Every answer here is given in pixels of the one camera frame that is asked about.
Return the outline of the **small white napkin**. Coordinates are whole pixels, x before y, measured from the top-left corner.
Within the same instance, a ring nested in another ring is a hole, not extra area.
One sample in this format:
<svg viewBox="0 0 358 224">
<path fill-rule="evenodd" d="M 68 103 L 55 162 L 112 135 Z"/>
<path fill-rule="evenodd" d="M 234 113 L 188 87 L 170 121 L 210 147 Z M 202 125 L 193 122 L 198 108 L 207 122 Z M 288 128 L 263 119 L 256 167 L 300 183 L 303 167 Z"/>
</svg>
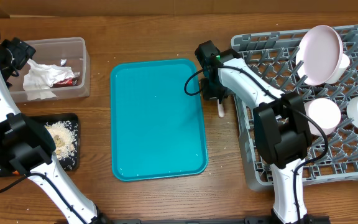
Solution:
<svg viewBox="0 0 358 224">
<path fill-rule="evenodd" d="M 28 101 L 47 100 L 57 97 L 57 95 L 50 90 L 31 90 L 26 91 L 25 93 Z"/>
</svg>

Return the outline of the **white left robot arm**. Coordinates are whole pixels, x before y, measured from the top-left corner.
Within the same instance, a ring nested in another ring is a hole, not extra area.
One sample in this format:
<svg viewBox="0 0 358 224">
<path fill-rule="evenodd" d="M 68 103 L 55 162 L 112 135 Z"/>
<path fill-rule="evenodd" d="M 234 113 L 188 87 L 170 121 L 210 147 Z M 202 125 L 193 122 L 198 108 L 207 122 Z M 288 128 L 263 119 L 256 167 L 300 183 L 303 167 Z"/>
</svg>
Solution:
<svg viewBox="0 0 358 224">
<path fill-rule="evenodd" d="M 16 40 L 0 45 L 0 166 L 21 175 L 0 193 L 29 179 L 49 196 L 68 223 L 109 223 L 61 167 L 46 128 L 22 114 L 9 94 L 5 77 L 30 55 L 28 46 Z"/>
</svg>

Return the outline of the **white paper cup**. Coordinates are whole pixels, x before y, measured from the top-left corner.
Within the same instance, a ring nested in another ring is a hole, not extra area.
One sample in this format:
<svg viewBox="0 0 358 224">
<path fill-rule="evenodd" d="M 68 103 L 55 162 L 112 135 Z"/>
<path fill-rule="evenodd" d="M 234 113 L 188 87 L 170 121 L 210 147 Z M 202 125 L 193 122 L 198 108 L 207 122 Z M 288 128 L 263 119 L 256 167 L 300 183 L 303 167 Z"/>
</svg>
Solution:
<svg viewBox="0 0 358 224">
<path fill-rule="evenodd" d="M 343 73 L 346 71 L 349 65 L 350 65 L 349 57 L 346 54 L 343 54 L 338 70 L 335 73 L 333 73 L 333 75 L 326 81 L 326 83 L 328 84 L 336 83 L 343 75 Z"/>
</svg>

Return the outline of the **pink plate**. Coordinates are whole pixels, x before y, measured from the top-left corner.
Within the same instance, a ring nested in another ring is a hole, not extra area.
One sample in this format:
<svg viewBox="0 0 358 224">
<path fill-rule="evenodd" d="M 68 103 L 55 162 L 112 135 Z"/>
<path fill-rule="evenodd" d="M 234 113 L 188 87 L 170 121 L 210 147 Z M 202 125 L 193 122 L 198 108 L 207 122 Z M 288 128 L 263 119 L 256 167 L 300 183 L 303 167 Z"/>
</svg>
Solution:
<svg viewBox="0 0 358 224">
<path fill-rule="evenodd" d="M 331 27 L 319 25 L 310 29 L 299 44 L 296 53 L 297 74 L 304 83 L 318 86 L 338 70 L 344 54 L 342 40 Z"/>
</svg>

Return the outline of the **white plastic fork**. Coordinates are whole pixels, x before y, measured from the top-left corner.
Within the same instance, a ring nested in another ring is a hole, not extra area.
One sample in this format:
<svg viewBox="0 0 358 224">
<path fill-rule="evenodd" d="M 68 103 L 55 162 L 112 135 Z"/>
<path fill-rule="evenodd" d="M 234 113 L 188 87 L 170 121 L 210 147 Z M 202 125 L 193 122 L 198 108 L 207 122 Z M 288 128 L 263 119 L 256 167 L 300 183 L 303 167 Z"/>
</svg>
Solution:
<svg viewBox="0 0 358 224">
<path fill-rule="evenodd" d="M 225 116 L 224 106 L 221 102 L 218 101 L 218 116 L 223 118 Z"/>
</svg>

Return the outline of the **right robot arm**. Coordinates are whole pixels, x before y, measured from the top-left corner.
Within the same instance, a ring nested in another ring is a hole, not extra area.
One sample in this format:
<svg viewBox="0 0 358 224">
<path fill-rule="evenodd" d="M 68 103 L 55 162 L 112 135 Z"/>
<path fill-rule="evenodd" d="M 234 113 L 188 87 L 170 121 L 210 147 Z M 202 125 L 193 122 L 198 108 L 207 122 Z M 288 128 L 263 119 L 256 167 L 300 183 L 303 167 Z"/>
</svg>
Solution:
<svg viewBox="0 0 358 224">
<path fill-rule="evenodd" d="M 251 110 L 255 145 L 270 165 L 274 204 L 265 223 L 329 223 L 329 217 L 308 214 L 303 199 L 303 168 L 312 143 L 310 126 L 321 131 L 306 115 L 296 92 L 284 93 L 260 78 L 234 49 L 220 51 L 212 41 L 199 44 L 195 56 L 201 65 L 199 93 L 206 100 L 222 101 L 233 92 Z"/>
</svg>

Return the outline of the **red snack wrapper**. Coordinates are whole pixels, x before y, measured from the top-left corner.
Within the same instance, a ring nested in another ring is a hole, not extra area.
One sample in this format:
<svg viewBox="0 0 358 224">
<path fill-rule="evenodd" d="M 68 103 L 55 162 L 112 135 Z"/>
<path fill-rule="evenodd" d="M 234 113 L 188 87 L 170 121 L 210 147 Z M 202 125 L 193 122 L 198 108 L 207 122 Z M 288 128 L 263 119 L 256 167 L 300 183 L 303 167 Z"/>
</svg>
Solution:
<svg viewBox="0 0 358 224">
<path fill-rule="evenodd" d="M 50 79 L 52 87 L 75 86 L 80 74 L 81 72 L 73 71 L 72 68 L 68 66 L 68 60 L 66 58 L 62 58 L 60 65 L 54 65 L 51 69 Z"/>
</svg>

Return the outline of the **pink bowl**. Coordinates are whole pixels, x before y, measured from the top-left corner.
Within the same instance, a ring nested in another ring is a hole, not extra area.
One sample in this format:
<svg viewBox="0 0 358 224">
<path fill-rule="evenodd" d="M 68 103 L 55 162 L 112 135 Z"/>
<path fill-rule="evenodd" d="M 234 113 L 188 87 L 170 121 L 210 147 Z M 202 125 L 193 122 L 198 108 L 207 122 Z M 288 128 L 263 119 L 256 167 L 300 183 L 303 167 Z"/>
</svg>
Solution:
<svg viewBox="0 0 358 224">
<path fill-rule="evenodd" d="M 318 98 L 304 104 L 309 116 L 325 133 L 331 134 L 341 120 L 341 111 L 337 104 L 326 98 Z"/>
</svg>

